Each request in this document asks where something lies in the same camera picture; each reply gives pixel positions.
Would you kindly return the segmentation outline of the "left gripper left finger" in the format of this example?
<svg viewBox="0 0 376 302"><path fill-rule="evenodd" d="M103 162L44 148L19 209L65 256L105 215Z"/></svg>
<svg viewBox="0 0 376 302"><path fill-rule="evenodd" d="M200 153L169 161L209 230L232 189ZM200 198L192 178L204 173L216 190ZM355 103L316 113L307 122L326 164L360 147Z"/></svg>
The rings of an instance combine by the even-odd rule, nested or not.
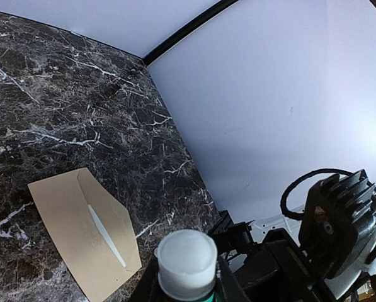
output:
<svg viewBox="0 0 376 302"><path fill-rule="evenodd" d="M161 290L158 282L158 272L158 260L157 257L153 255L134 291L134 301L161 301Z"/></svg>

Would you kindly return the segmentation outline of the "small white-capped glue bottle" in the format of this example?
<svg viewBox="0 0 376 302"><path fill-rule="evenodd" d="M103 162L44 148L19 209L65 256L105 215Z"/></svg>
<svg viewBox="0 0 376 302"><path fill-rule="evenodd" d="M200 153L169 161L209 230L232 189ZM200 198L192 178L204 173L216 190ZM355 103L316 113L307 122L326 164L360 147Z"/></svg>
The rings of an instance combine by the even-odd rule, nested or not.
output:
<svg viewBox="0 0 376 302"><path fill-rule="evenodd" d="M210 301L214 297L217 247L208 235L178 230L166 235L155 255L158 283L173 301Z"/></svg>

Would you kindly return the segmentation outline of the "brown kraft envelope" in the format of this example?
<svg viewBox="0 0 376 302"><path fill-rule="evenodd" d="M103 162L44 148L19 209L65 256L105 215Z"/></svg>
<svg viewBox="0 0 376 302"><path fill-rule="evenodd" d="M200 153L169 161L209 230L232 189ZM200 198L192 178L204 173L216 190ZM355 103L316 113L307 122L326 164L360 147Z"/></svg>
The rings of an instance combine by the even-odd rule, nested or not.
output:
<svg viewBox="0 0 376 302"><path fill-rule="evenodd" d="M60 256L89 301L104 301L142 266L130 215L87 168L28 184L33 201ZM90 204L126 268L94 224Z"/></svg>

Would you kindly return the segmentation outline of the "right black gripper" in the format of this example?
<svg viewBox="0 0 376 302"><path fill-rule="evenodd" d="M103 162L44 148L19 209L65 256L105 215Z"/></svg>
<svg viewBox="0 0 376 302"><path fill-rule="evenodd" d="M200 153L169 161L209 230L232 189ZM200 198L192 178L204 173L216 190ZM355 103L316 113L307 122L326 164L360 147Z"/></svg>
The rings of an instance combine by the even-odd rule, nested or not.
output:
<svg viewBox="0 0 376 302"><path fill-rule="evenodd" d="M333 294L283 228L269 231L234 276L251 301L333 300Z"/></svg>

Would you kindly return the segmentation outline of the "white letter paper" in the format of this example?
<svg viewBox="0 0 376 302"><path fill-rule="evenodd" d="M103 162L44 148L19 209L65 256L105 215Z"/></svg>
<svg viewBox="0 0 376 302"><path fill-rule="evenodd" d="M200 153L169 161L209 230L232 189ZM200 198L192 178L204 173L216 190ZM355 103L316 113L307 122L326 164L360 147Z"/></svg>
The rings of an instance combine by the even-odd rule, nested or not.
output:
<svg viewBox="0 0 376 302"><path fill-rule="evenodd" d="M94 224L96 225L97 230L100 232L101 236L104 238L105 242L115 255L115 257L118 259L119 263L126 268L126 262L124 261L121 253L118 251L117 247L115 246L114 241L112 240L110 234L108 233L107 229L105 228L104 224L100 220L99 216L96 214L93 207L88 204L89 212L91 213L91 216L93 217Z"/></svg>

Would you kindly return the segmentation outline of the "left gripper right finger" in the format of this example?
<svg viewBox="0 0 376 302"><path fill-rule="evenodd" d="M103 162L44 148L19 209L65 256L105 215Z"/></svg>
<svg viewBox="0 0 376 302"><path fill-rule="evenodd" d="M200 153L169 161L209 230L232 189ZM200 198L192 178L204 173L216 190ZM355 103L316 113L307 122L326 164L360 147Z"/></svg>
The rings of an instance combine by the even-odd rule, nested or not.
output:
<svg viewBox="0 0 376 302"><path fill-rule="evenodd" d="M215 281L215 301L251 302L222 256L217 258Z"/></svg>

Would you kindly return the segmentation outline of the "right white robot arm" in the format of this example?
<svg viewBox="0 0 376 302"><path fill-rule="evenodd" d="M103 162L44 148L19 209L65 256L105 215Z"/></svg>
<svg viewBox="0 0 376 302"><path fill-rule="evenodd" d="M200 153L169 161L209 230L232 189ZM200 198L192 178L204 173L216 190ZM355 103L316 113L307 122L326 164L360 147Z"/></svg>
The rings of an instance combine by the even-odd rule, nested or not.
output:
<svg viewBox="0 0 376 302"><path fill-rule="evenodd" d="M220 212L208 233L219 253L215 301L336 301L283 222L234 224Z"/></svg>

